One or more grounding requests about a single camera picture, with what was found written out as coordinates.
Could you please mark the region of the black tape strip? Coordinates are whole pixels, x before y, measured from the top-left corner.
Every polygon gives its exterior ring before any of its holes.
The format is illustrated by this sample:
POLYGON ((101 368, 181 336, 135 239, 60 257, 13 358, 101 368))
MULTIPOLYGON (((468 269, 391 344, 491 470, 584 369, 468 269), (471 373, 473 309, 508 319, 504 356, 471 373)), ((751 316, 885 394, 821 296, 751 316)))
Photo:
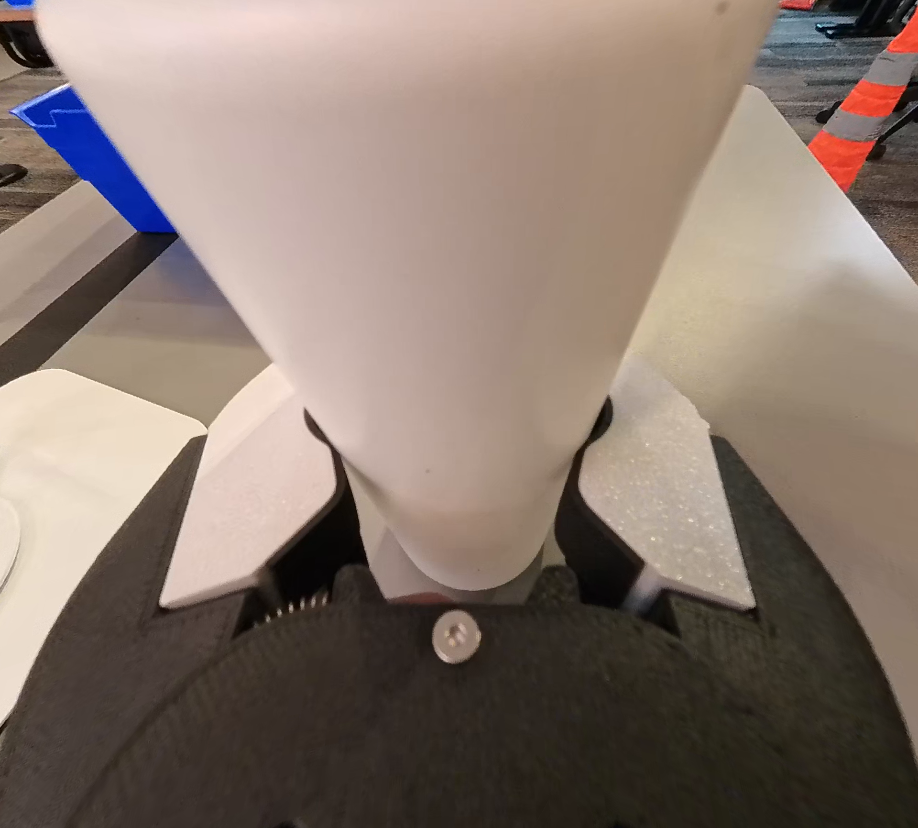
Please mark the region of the black tape strip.
POLYGON ((39 370, 178 239, 135 233, 2 342, 1 384, 39 370))

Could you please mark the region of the orange traffic cone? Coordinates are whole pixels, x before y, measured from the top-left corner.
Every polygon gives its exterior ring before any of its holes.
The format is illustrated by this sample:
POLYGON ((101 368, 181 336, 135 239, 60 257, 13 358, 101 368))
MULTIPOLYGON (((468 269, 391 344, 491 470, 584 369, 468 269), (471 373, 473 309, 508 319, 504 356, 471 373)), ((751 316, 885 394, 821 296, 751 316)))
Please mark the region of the orange traffic cone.
POLYGON ((917 12, 892 38, 810 141, 810 154, 848 192, 907 93, 917 66, 917 12))

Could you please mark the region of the blue plastic bin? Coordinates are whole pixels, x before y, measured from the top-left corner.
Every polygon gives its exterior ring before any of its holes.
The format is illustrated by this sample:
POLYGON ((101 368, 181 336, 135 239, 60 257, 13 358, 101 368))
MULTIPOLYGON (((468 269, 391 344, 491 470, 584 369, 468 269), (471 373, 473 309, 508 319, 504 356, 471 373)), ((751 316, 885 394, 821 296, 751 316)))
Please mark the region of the blue plastic bin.
POLYGON ((17 105, 10 113, 90 183, 135 231, 175 232, 72 86, 50 90, 17 105))

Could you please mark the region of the black office chair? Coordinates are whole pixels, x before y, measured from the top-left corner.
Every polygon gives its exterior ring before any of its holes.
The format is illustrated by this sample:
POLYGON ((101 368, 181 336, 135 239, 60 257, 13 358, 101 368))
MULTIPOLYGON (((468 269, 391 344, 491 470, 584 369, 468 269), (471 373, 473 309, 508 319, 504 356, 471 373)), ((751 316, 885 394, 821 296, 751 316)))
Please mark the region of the black office chair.
POLYGON ((873 145, 866 155, 867 161, 878 161, 887 152, 888 140, 911 123, 917 122, 917 80, 910 80, 891 112, 879 115, 843 110, 843 101, 816 115, 816 122, 824 131, 846 141, 873 145))

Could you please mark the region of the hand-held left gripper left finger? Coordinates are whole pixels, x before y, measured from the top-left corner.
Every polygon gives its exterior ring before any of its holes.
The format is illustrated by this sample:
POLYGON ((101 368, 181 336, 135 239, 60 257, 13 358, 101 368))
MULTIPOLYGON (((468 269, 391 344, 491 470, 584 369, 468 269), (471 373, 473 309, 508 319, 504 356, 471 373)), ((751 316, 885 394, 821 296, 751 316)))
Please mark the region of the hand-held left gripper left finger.
POLYGON ((159 604, 298 597, 351 563, 367 556, 340 455, 270 365, 208 428, 159 604))

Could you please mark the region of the white stand base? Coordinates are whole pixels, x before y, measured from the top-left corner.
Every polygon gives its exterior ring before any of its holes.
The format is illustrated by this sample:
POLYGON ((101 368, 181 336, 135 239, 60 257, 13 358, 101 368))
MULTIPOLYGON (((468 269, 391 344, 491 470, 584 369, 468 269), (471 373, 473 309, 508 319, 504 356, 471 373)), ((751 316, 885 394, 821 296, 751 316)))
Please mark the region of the white stand base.
POLYGON ((21 543, 1 592, 6 721, 63 606, 199 421, 63 370, 1 390, 1 497, 21 543))

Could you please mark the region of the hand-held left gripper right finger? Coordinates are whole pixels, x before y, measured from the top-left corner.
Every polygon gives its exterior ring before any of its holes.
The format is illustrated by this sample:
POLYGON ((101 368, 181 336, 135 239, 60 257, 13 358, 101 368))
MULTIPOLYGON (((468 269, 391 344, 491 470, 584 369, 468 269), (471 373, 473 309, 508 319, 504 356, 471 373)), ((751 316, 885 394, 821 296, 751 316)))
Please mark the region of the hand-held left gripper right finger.
POLYGON ((594 606, 641 616, 676 593, 740 613, 755 608, 710 426, 634 355, 572 464, 556 542, 594 606))

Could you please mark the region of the white bottle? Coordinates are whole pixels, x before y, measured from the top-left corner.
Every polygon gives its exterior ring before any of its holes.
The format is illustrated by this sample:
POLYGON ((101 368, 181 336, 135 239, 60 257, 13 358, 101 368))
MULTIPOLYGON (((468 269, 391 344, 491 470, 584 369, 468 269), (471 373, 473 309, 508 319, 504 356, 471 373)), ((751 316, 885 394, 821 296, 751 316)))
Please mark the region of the white bottle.
POLYGON ((38 0, 407 556, 536 557, 777 0, 38 0))

